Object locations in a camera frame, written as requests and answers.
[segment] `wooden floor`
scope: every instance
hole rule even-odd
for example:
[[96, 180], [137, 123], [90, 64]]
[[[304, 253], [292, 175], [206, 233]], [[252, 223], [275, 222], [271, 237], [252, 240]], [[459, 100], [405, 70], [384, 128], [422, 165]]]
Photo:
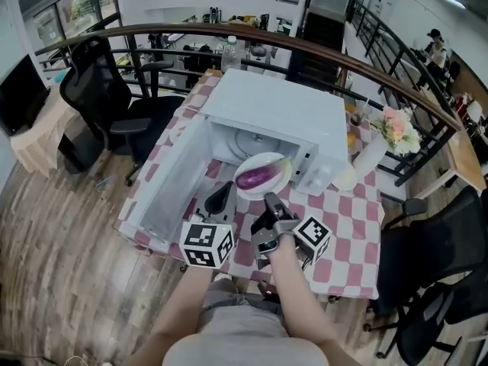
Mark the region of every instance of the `wooden floor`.
[[[413, 181], [411, 190], [434, 175], [440, 157], [420, 181]], [[118, 366], [140, 346], [181, 278], [181, 263], [143, 256], [114, 230], [130, 167], [128, 158], [105, 156], [88, 175], [72, 176], [61, 167], [45, 179], [16, 166], [0, 197], [0, 349], [44, 355], [60, 365], [80, 355], [90, 365], [111, 361]], [[97, 187], [108, 176], [112, 179]], [[461, 187], [457, 182], [451, 190], [433, 194], [429, 213]], [[384, 206], [386, 220], [398, 211], [389, 201]], [[393, 332], [362, 332], [363, 324], [373, 319], [366, 314], [366, 300], [320, 300], [358, 361], [402, 364], [396, 350], [385, 361], [374, 358]], [[475, 318], [448, 327], [441, 339], [454, 344], [459, 336], [485, 326], [486, 318]], [[445, 358], [431, 350], [422, 364], [443, 364]]]

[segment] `person's hand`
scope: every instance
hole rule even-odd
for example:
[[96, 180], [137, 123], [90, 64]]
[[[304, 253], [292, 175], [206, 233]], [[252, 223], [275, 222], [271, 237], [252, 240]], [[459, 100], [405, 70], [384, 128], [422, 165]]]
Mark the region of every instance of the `person's hand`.
[[293, 235], [289, 233], [280, 235], [278, 247], [268, 255], [270, 262], [283, 258], [297, 258], [295, 247], [295, 238]]

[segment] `eggplant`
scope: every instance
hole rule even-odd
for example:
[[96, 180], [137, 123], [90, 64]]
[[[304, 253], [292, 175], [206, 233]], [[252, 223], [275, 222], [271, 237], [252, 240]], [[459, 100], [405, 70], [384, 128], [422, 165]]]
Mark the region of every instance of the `eggplant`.
[[284, 157], [283, 159], [270, 162], [269, 164], [261, 167], [248, 169], [237, 176], [236, 185], [241, 190], [251, 190], [252, 188], [256, 188], [263, 183], [272, 180], [276, 175], [290, 165], [290, 159], [288, 157]]

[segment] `white microwave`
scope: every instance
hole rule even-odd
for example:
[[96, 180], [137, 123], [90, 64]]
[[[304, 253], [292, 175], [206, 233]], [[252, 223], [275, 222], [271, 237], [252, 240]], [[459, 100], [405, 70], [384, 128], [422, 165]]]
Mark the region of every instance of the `white microwave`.
[[239, 166], [263, 152], [291, 159], [297, 191], [322, 194], [348, 162], [343, 99], [228, 70], [152, 177], [159, 186], [134, 225], [171, 242], [212, 159]]

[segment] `monitor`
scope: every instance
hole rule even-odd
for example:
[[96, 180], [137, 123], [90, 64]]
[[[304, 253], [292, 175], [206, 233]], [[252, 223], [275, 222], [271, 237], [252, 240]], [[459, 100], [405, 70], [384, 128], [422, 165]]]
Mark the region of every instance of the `monitor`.
[[27, 54], [0, 79], [0, 126], [13, 136], [34, 125], [49, 90]]

